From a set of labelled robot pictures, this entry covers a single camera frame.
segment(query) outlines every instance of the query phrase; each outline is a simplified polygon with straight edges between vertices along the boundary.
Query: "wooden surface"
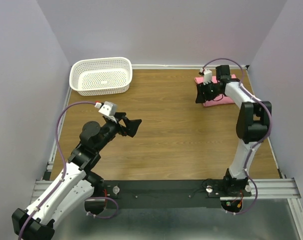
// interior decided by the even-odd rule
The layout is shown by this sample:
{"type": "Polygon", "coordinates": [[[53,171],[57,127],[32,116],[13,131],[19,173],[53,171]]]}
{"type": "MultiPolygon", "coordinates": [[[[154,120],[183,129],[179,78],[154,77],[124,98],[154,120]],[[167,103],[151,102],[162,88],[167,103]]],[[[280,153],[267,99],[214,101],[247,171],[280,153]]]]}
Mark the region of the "wooden surface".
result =
{"type": "MultiPolygon", "coordinates": [[[[238,78],[240,70],[232,70],[238,78]]],[[[73,91],[69,104],[77,101],[110,101],[129,119],[142,119],[134,138],[117,135],[101,152],[93,172],[106,180],[221,179],[234,159],[238,138],[235,104],[203,107],[195,104],[194,77],[190,70],[134,70],[127,92],[103,96],[80,96],[73,91]]],[[[251,90],[246,76],[244,85],[251,90]]],[[[104,124],[89,104],[70,108],[60,137],[67,159],[79,143],[88,121],[104,124]]],[[[60,155],[52,169],[54,179],[62,169],[60,155]]],[[[250,168],[253,178],[279,178],[268,141],[257,151],[250,168]]]]}

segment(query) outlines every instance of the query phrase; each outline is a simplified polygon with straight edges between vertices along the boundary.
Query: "plastic basket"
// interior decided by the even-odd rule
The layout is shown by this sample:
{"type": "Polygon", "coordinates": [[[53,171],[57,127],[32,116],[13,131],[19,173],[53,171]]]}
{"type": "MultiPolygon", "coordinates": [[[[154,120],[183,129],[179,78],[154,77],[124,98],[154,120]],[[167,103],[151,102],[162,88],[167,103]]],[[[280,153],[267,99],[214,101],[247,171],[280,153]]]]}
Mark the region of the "plastic basket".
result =
{"type": "Polygon", "coordinates": [[[133,78],[131,61],[125,57],[87,59],[76,62],[69,85],[82,96],[126,92],[133,78]]]}

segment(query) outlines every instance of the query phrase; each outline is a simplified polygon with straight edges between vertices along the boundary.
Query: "gray wall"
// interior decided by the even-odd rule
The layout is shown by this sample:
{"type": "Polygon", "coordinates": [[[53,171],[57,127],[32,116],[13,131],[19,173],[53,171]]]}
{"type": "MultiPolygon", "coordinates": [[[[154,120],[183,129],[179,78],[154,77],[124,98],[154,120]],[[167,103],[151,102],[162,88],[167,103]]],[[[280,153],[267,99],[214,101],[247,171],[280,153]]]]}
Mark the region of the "gray wall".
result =
{"type": "Polygon", "coordinates": [[[38,0],[70,63],[249,64],[286,0],[38,0]]]}
{"type": "Polygon", "coordinates": [[[30,202],[54,140],[70,65],[35,0],[0,0],[0,240],[30,202]]]}
{"type": "Polygon", "coordinates": [[[249,67],[258,97],[272,103],[271,143],[295,177],[303,205],[303,0],[288,0],[249,67]]]}

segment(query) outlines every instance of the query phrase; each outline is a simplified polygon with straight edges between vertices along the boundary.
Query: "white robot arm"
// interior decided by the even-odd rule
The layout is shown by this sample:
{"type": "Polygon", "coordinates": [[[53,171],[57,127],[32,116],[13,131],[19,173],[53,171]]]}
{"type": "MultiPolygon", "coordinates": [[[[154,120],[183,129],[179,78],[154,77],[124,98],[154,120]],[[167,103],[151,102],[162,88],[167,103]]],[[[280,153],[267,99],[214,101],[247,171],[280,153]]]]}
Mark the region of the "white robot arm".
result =
{"type": "Polygon", "coordinates": [[[200,74],[204,76],[203,83],[197,84],[196,103],[211,101],[219,95],[230,97],[240,108],[236,133],[239,138],[234,160],[229,167],[232,179],[247,178],[255,152],[262,144],[270,125],[269,115],[272,105],[268,101],[261,101],[245,89],[237,78],[230,75],[229,65],[216,68],[217,83],[212,82],[212,71],[203,68],[200,74]]]}
{"type": "Polygon", "coordinates": [[[80,143],[72,151],[64,170],[36,201],[25,210],[18,208],[13,213],[14,232],[19,238],[52,239],[59,223],[76,206],[95,191],[104,193],[104,180],[91,172],[101,158],[100,151],[116,134],[134,137],[142,120],[129,120],[125,112],[116,112],[117,106],[111,102],[96,102],[95,107],[106,123],[101,127],[96,121],[87,122],[79,136],[80,143]]]}

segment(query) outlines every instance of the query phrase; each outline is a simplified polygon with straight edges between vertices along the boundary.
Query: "pink object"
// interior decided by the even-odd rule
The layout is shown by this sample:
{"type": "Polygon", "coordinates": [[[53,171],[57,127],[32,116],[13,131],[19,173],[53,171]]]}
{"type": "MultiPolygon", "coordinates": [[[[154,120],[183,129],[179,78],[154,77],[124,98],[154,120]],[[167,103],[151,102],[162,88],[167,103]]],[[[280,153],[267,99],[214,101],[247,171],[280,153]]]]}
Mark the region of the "pink object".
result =
{"type": "MultiPolygon", "coordinates": [[[[235,74],[231,75],[231,78],[235,79],[236,78],[235,74]]],[[[195,77],[195,82],[197,84],[201,84],[203,81],[204,81],[204,77],[202,77],[202,76],[195,77]]],[[[212,76],[211,81],[213,83],[217,83],[216,76],[212,76]]],[[[234,101],[229,96],[223,96],[223,98],[222,99],[221,98],[222,98],[222,95],[219,95],[213,101],[205,102],[203,104],[203,106],[204,107],[211,107],[211,106],[221,105],[221,104],[234,104],[234,101]]]]}

